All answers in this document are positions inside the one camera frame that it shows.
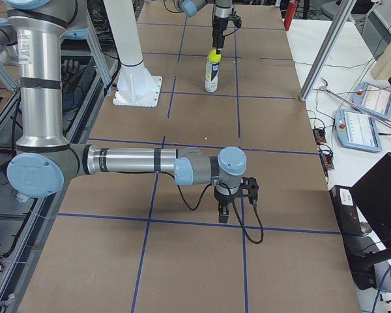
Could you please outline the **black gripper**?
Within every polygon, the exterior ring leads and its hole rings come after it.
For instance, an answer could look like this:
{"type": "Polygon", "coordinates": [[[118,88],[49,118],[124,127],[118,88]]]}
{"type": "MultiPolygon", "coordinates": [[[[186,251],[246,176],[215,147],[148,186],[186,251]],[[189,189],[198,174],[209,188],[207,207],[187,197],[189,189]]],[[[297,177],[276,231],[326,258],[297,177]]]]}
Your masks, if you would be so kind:
{"type": "Polygon", "coordinates": [[[212,19],[212,47],[216,48],[216,54],[221,54],[224,47],[224,31],[227,29],[228,19],[216,15],[212,19]]]}
{"type": "Polygon", "coordinates": [[[229,219],[229,204],[241,195],[241,186],[229,187],[226,184],[214,187],[214,197],[218,201],[218,222],[227,224],[229,219]]]}

